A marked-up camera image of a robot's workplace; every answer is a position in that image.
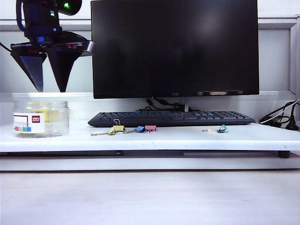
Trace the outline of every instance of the aoc logo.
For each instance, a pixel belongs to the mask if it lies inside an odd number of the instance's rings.
[[[174,96],[174,97],[179,96],[179,92],[173,92],[172,96]]]
[[[39,123],[40,122],[40,117],[39,116],[32,116],[32,122],[33,123]]]

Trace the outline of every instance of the keyboard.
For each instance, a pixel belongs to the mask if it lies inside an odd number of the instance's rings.
[[[221,112],[100,112],[88,124],[98,128],[110,128],[120,124],[127,128],[156,125],[157,127],[210,126],[210,125],[246,125],[254,119],[232,111]]]

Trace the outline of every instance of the red logo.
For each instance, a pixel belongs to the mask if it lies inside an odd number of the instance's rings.
[[[32,116],[32,122],[33,123],[39,123],[40,122],[39,116]]]

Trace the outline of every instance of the black monitor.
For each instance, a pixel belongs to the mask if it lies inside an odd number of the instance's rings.
[[[257,0],[91,2],[94,98],[259,94]]]

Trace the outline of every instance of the plastic jar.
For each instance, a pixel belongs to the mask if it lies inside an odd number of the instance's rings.
[[[69,132],[69,108],[65,101],[16,101],[14,132],[20,137],[53,137]]]

